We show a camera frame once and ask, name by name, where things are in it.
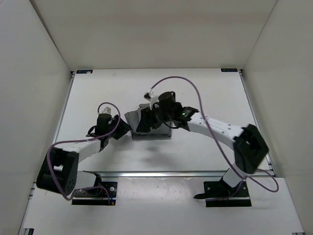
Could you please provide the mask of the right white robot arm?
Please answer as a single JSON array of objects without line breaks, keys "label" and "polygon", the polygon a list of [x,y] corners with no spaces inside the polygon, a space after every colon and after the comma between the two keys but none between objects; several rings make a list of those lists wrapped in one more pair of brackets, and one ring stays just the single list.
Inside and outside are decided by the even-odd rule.
[{"label": "right white robot arm", "polygon": [[219,184],[221,194],[231,196],[241,180],[254,174],[269,152],[269,148],[255,125],[246,127],[231,125],[208,117],[198,109],[176,101],[175,92],[154,95],[147,92],[147,108],[139,111],[137,132],[149,133],[162,124],[172,122],[174,128],[202,134],[233,150],[234,163],[224,174]]}]

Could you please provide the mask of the grey pleated skirt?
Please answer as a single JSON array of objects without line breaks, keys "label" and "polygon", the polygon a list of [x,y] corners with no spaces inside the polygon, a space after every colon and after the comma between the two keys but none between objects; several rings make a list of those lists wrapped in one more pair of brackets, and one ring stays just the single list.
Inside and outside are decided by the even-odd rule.
[{"label": "grey pleated skirt", "polygon": [[172,122],[163,123],[152,112],[150,105],[139,104],[138,108],[124,114],[126,122],[131,126],[134,141],[168,140],[172,136]]}]

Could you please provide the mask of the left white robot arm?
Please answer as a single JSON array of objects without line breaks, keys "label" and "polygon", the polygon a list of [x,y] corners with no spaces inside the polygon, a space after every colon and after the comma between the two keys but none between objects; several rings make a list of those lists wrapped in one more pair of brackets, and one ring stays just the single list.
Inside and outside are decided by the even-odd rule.
[{"label": "left white robot arm", "polygon": [[40,189],[68,197],[75,188],[78,164],[93,154],[101,152],[111,138],[118,140],[132,127],[119,115],[99,114],[82,141],[60,141],[50,147],[36,179]]}]

